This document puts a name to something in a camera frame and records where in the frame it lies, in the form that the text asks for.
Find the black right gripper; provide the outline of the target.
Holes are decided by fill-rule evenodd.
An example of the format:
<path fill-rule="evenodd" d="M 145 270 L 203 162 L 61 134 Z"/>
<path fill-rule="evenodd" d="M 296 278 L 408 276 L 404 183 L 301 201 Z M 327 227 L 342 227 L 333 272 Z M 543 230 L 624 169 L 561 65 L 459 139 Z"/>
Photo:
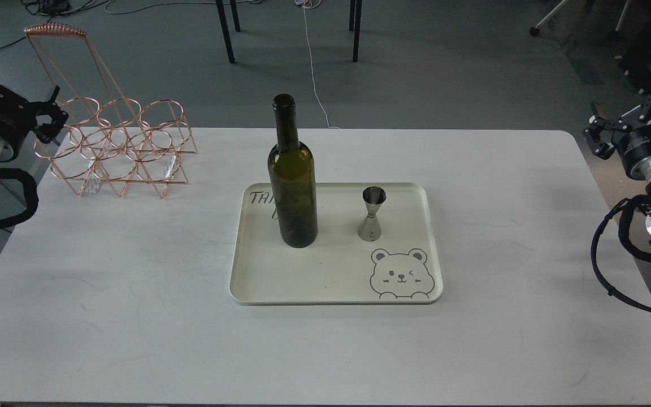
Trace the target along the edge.
<path fill-rule="evenodd" d="M 620 149 L 618 143 L 626 136 L 636 131 L 651 131 L 651 90 L 646 93 L 640 105 L 620 116 L 618 121 L 608 119 L 604 107 L 597 101 L 590 102 L 590 109 L 592 116 L 584 130 L 584 139 L 590 152 L 600 159 L 610 159 L 615 148 Z M 620 129 L 620 123 L 628 128 Z M 613 145 L 610 141 L 602 140 L 602 133 L 605 131 L 614 131 Z"/>

